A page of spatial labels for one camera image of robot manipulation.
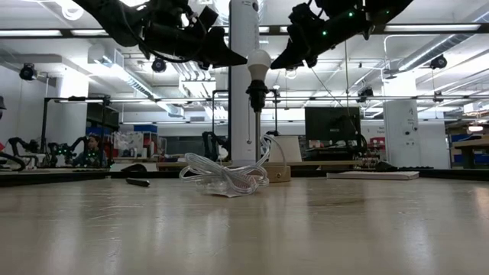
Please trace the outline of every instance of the person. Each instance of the person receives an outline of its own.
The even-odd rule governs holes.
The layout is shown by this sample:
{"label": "person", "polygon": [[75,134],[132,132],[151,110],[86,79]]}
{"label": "person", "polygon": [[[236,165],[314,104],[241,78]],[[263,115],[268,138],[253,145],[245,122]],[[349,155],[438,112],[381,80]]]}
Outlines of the person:
{"label": "person", "polygon": [[[100,137],[94,134],[91,134],[88,139],[88,144],[86,148],[86,155],[81,153],[76,157],[72,165],[76,166],[87,166],[87,167],[107,167],[107,156],[105,155],[105,151],[99,147]],[[100,166],[100,154],[102,156],[102,165]]]}

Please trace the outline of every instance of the light bulb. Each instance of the light bulb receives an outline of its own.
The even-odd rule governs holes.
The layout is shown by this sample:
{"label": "light bulb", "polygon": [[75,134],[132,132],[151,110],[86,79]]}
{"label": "light bulb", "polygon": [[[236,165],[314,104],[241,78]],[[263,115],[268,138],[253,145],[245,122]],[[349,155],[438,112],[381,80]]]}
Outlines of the light bulb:
{"label": "light bulb", "polygon": [[251,80],[264,82],[271,64],[272,59],[266,51],[254,50],[250,53],[247,67],[251,74]]}
{"label": "light bulb", "polygon": [[484,127],[479,125],[472,125],[472,126],[468,126],[468,130],[471,132],[482,131],[484,130]]}

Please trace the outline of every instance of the ceiling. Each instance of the ceiling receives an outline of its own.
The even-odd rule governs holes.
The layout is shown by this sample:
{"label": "ceiling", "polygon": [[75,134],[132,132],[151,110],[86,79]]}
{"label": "ceiling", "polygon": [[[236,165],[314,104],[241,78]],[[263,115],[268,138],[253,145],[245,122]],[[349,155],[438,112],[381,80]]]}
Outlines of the ceiling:
{"label": "ceiling", "polygon": [[[198,0],[191,0],[194,10],[200,11],[202,5]],[[266,0],[264,16],[261,24],[288,24],[287,16],[292,7],[304,1],[301,0]],[[485,9],[489,11],[488,0],[414,0],[413,3],[392,23],[455,23],[470,22],[471,15]],[[97,21],[88,13],[76,21],[69,21],[62,16],[60,6],[55,2],[36,3],[35,0],[1,0],[0,1],[0,28],[100,28]],[[402,60],[418,49],[426,46],[432,40],[437,39],[437,35],[417,36],[417,37],[389,37],[373,36],[366,41],[362,36],[356,36],[348,40],[345,44],[338,45],[334,50],[322,54],[319,64],[314,67],[314,71],[307,68],[299,68],[295,79],[285,77],[285,71],[274,70],[267,75],[266,84],[269,87],[280,86],[282,96],[304,97],[304,96],[329,96],[323,87],[334,96],[345,94],[349,87],[353,94],[361,89],[364,84],[359,83],[353,86],[357,80],[361,79],[372,68],[384,68],[384,61]],[[272,57],[277,56],[285,48],[287,37],[261,37],[267,41],[261,48],[266,50]],[[449,61],[447,68],[436,70],[432,75],[432,70],[415,69],[412,74],[416,79],[417,94],[432,94],[434,88],[446,86],[443,91],[455,94],[472,94],[477,92],[479,95],[487,95],[489,89],[489,74],[485,72],[484,66],[489,61],[489,54],[484,54],[489,42],[489,35],[478,34],[469,40],[445,53],[445,58]],[[133,90],[118,77],[104,75],[97,70],[97,66],[87,63],[87,52],[93,44],[104,44],[109,49],[119,49],[126,57],[125,66],[128,70],[138,75],[152,89],[158,91],[158,95],[166,97],[181,97],[179,90],[180,75],[172,67],[168,66],[165,73],[153,73],[151,62],[142,58],[138,48],[124,48],[118,46],[111,39],[39,39],[39,40],[0,40],[0,63],[7,60],[7,57],[21,57],[24,55],[56,54],[84,71],[92,80],[90,82],[90,92],[92,94],[104,93],[112,97],[131,97]],[[478,58],[464,63],[466,60],[480,54]],[[21,59],[10,59],[9,65],[20,68]],[[42,66],[45,73],[56,75],[63,72],[63,67]],[[227,74],[226,70],[211,70],[211,75]],[[383,80],[379,74],[378,78],[369,83],[376,95],[382,94]],[[456,110],[463,106],[467,101],[444,102],[444,107]],[[305,105],[331,105],[334,102],[282,102],[279,108],[300,108]],[[431,106],[433,102],[420,102],[422,106]],[[198,105],[185,106],[189,110],[201,110]],[[150,105],[127,105],[126,112],[160,112],[157,106]]]}

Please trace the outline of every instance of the wooden block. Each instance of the wooden block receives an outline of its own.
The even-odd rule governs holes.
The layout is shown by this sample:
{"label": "wooden block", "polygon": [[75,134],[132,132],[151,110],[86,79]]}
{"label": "wooden block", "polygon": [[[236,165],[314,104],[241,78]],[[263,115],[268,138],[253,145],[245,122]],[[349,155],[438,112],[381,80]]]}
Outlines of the wooden block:
{"label": "wooden block", "polygon": [[283,166],[265,166],[268,173],[270,183],[286,183],[290,181],[290,166],[287,166],[285,175],[283,174]]}

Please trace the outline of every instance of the computer monitor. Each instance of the computer monitor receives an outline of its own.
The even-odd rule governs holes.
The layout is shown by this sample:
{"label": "computer monitor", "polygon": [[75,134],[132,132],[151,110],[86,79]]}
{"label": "computer monitor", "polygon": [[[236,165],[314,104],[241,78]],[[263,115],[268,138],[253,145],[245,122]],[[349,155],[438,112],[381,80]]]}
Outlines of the computer monitor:
{"label": "computer monitor", "polygon": [[360,133],[360,108],[306,107],[308,141],[358,142]]}

